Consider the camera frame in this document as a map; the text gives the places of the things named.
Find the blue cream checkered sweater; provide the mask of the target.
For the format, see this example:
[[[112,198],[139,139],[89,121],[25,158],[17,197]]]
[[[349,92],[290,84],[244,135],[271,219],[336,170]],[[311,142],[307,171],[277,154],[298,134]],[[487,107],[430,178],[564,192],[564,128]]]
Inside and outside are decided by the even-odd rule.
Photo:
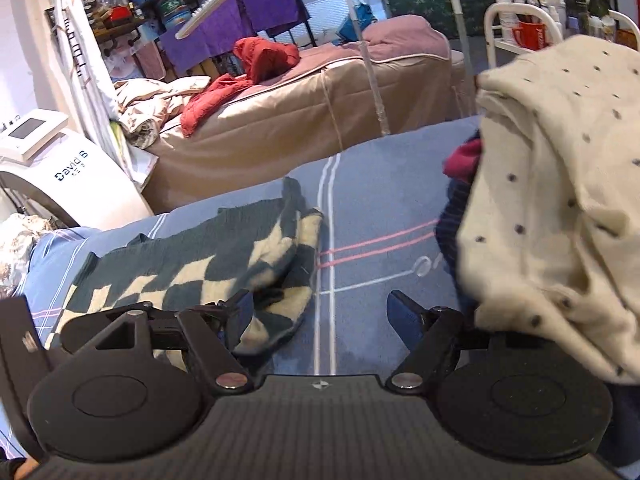
[[[298,329],[309,306],[322,220],[299,182],[284,178],[277,198],[221,208],[214,218],[171,236],[138,234],[103,256],[89,254],[46,345],[59,346],[63,328],[84,315],[138,302],[181,311],[247,290],[253,316],[232,351],[270,352]]]

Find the dark navy clothes pile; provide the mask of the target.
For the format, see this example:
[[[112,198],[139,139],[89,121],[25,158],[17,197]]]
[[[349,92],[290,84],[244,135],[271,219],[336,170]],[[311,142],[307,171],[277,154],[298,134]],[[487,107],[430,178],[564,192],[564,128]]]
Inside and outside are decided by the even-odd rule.
[[[480,132],[477,131],[468,140],[473,138],[480,138]],[[449,178],[447,203],[435,226],[436,242],[442,253],[442,258],[444,258],[446,262],[448,273],[454,283],[458,305],[460,310],[466,313],[472,312],[477,307],[477,301],[466,294],[458,281],[457,235],[466,211],[466,206],[468,206],[473,181],[471,183],[465,183]]]

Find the floral beige quilt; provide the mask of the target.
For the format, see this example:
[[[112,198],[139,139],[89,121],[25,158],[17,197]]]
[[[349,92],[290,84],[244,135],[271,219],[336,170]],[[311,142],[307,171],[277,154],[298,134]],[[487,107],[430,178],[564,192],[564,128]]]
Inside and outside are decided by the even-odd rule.
[[[49,220],[26,214],[10,214],[1,222],[0,295],[11,297],[24,280],[30,255],[37,243],[53,231]]]

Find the cream dotted garment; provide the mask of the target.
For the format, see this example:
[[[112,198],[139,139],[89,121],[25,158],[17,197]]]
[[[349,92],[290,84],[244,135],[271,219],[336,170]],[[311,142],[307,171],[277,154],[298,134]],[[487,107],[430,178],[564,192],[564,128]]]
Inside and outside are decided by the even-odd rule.
[[[481,73],[483,154],[457,234],[475,324],[639,380],[639,55],[575,36]]]

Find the white David B machine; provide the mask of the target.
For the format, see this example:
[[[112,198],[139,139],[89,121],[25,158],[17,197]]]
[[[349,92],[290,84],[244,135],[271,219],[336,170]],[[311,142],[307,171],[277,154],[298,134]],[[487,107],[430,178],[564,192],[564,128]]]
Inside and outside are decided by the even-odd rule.
[[[52,212],[68,226],[101,231],[148,218],[134,182],[68,116],[32,110],[1,130],[1,185]]]

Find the red garment in pile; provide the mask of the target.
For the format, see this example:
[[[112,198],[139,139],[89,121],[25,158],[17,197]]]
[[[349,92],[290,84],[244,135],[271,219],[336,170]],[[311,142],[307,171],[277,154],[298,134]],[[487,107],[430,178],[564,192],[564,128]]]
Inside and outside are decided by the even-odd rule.
[[[471,183],[483,153],[480,138],[467,140],[458,146],[442,164],[442,172],[450,179]]]

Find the crumpled beige blanket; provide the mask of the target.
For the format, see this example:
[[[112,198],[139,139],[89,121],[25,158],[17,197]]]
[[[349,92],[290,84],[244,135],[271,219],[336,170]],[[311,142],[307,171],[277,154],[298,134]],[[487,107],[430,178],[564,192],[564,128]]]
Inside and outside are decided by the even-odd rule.
[[[190,99],[211,82],[209,76],[187,76],[171,82],[148,78],[116,81],[118,122],[127,141],[142,150],[152,146],[166,122],[180,115]]]

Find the white lamp pole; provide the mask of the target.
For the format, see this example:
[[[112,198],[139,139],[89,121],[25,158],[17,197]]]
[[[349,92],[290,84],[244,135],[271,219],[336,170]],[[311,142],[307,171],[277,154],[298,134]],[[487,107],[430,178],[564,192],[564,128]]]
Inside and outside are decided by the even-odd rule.
[[[357,41],[358,41],[360,55],[363,60],[364,68],[366,69],[369,86],[372,92],[372,99],[374,102],[376,116],[378,116],[378,123],[380,124],[380,128],[381,128],[381,134],[382,136],[389,136],[390,125],[388,124],[386,110],[384,107],[380,88],[378,88],[378,80],[376,79],[374,67],[370,58],[370,53],[369,53],[366,42],[363,40],[362,30],[361,30],[361,27],[359,26],[358,16],[355,10],[355,3],[354,3],[354,0],[346,0],[346,2],[348,5],[349,19],[350,19],[350,22],[352,23],[352,27],[354,28],[354,32],[356,34]]]

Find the tan covered massage bed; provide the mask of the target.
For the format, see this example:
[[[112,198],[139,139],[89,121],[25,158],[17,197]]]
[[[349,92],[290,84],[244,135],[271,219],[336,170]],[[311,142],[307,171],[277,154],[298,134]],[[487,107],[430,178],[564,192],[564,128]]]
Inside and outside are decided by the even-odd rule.
[[[324,44],[299,56],[292,70],[214,110],[192,107],[186,119],[168,122],[152,145],[158,161],[143,191],[152,211],[268,182],[381,136],[356,42]],[[472,115],[472,78],[463,53],[451,46],[448,60],[371,61],[391,133]]]

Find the white metal cart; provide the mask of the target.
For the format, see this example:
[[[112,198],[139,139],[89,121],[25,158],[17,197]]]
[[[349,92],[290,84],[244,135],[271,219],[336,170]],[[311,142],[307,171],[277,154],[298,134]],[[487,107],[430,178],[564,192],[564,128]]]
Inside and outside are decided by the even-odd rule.
[[[499,2],[484,14],[488,66],[497,66],[497,51],[515,55],[544,50],[564,40],[560,19],[540,6]]]

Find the pink pillow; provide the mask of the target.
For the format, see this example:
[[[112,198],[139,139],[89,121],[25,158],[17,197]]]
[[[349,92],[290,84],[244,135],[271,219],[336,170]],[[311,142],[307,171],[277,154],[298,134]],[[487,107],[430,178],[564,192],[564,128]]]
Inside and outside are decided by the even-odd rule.
[[[420,15],[407,14],[378,21],[362,32],[362,38],[375,61],[408,55],[450,58],[446,36]]]

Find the purple hanging cloth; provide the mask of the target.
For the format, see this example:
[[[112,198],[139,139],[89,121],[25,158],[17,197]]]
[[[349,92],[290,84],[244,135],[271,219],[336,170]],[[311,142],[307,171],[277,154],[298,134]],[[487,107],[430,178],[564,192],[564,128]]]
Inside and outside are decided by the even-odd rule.
[[[160,45],[183,76],[208,58],[230,53],[239,39],[258,32],[273,38],[309,19],[303,0],[226,0],[190,36],[177,39],[179,25],[160,36]]]

